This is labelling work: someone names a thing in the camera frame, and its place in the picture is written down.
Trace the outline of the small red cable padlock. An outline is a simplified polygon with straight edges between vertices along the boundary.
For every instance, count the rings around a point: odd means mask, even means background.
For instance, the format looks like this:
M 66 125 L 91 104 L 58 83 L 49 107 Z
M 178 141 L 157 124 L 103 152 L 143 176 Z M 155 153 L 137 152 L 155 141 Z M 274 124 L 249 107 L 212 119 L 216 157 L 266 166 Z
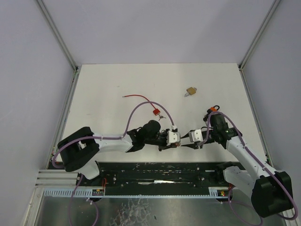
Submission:
M 177 147 L 179 147 L 179 146 L 181 146 L 181 142 L 180 142 L 180 141 L 179 141 L 179 142 L 176 142 L 175 145 L 176 145 Z

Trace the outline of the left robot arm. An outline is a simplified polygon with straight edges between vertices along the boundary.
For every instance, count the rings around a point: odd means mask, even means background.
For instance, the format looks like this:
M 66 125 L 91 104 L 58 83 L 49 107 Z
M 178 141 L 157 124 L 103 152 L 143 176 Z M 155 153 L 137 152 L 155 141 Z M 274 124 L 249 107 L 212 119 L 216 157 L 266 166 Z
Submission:
M 90 127 L 82 127 L 61 140 L 57 148 L 65 171 L 77 171 L 92 180 L 100 175 L 95 158 L 98 153 L 132 153 L 142 150 L 145 145 L 157 146 L 160 151 L 177 148 L 180 145 L 180 133 L 176 127 L 161 131 L 160 123 L 155 120 L 125 135 L 97 136 Z

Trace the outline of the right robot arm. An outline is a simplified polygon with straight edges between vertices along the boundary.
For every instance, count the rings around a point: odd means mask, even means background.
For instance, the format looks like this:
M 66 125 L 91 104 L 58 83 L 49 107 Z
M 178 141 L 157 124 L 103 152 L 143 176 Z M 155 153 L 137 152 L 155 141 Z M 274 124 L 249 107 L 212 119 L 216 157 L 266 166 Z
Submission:
M 230 152 L 246 170 L 241 172 L 237 166 L 227 162 L 217 168 L 219 177 L 242 191 L 251 200 L 256 213 L 266 218 L 280 215 L 287 210 L 294 210 L 291 217 L 295 220 L 298 208 L 293 199 L 292 182 L 284 171 L 277 171 L 248 147 L 242 133 L 236 125 L 229 127 L 233 121 L 224 113 L 216 111 L 207 115 L 207 129 L 190 130 L 184 137 L 190 139 L 187 146 L 200 149 L 205 144 L 218 143 Z

